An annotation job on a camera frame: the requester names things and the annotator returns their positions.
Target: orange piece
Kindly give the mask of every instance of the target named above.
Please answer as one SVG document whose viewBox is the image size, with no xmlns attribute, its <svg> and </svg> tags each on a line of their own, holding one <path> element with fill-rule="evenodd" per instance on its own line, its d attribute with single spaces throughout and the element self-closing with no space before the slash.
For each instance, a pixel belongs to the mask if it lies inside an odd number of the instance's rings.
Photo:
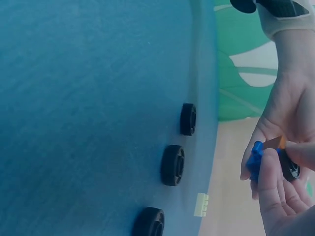
<svg viewBox="0 0 315 236">
<path fill-rule="evenodd" d="M 263 143 L 263 150 L 267 148 L 272 148 L 272 149 L 285 149 L 285 144 L 286 144 L 286 137 L 285 136 L 279 136 L 274 139 L 265 141 Z"/>
</svg>

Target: wrist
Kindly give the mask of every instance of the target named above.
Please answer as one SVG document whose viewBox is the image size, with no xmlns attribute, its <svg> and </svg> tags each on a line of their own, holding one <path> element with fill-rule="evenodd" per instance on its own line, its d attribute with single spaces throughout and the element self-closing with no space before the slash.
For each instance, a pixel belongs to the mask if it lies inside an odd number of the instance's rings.
<svg viewBox="0 0 315 236">
<path fill-rule="evenodd" d="M 284 30 L 274 35 L 278 71 L 315 75 L 315 33 L 307 29 Z"/>
</svg>

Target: toy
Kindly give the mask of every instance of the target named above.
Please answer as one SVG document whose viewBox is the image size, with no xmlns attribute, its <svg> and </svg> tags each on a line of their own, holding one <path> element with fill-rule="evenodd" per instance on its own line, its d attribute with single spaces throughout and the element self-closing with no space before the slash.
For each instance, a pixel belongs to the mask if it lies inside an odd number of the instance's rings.
<svg viewBox="0 0 315 236">
<path fill-rule="evenodd" d="M 272 148 L 277 151 L 283 176 L 289 182 L 300 177 L 300 167 L 288 157 L 285 151 L 286 138 L 279 136 L 266 142 L 256 141 L 252 148 L 250 158 L 246 163 L 246 167 L 251 173 L 250 180 L 258 182 L 262 152 L 265 149 Z"/>
<path fill-rule="evenodd" d="M 165 185 L 177 186 L 184 170 L 184 150 L 180 145 L 166 147 L 161 166 L 161 179 Z"/>
<path fill-rule="evenodd" d="M 205 217 L 207 214 L 209 195 L 198 193 L 194 216 Z"/>
<path fill-rule="evenodd" d="M 196 129 L 196 119 L 197 119 L 197 112 L 195 105 L 191 103 L 185 103 L 182 106 L 181 111 L 181 134 L 186 136 L 192 136 Z"/>
<path fill-rule="evenodd" d="M 147 207 L 137 217 L 132 228 L 132 236 L 162 236 L 164 223 L 163 210 Z"/>
</svg>

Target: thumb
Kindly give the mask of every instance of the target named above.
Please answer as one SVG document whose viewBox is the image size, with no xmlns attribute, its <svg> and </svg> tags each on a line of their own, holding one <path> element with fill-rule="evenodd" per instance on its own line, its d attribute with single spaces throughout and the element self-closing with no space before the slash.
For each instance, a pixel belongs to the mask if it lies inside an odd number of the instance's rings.
<svg viewBox="0 0 315 236">
<path fill-rule="evenodd" d="M 293 162 L 301 167 L 307 167 L 315 171 L 315 144 L 301 143 L 288 145 L 285 150 Z"/>
</svg>

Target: hand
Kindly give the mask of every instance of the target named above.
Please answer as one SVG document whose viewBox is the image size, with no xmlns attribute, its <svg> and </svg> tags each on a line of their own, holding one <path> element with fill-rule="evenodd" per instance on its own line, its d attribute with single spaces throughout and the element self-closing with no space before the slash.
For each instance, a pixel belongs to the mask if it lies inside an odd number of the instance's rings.
<svg viewBox="0 0 315 236">
<path fill-rule="evenodd" d="M 241 180 L 250 177 L 245 164 L 255 141 L 285 135 L 296 143 L 315 142 L 314 42 L 315 34 L 307 30 L 288 30 L 275 35 L 279 61 L 278 76 L 245 150 L 241 164 Z M 299 181 L 304 184 L 308 174 L 309 170 L 302 168 Z M 252 197 L 257 199 L 257 184 L 253 181 L 251 189 Z"/>
<path fill-rule="evenodd" d="M 315 170 L 315 146 L 293 145 L 288 155 L 299 165 Z M 264 151 L 258 180 L 260 212 L 267 236 L 315 234 L 315 206 L 302 183 L 285 180 L 278 154 Z"/>
</svg>

